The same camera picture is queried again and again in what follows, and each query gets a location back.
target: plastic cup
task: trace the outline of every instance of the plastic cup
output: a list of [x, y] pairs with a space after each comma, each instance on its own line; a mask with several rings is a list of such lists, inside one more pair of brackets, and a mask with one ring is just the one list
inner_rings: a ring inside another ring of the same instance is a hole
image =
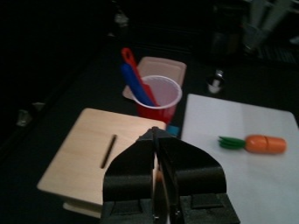
[[182, 97], [180, 85], [169, 78], [160, 75], [148, 75], [142, 81], [149, 85], [157, 107], [144, 105], [134, 97], [138, 116], [168, 124], [173, 118], [176, 104]]

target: toy carrot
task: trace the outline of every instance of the toy carrot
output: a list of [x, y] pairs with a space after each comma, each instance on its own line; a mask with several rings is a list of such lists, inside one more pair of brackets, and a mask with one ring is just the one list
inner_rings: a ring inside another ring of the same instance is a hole
[[285, 151], [285, 140], [280, 137], [261, 135], [246, 136], [245, 140], [220, 136], [218, 146], [230, 150], [244, 148], [253, 153], [277, 154]]

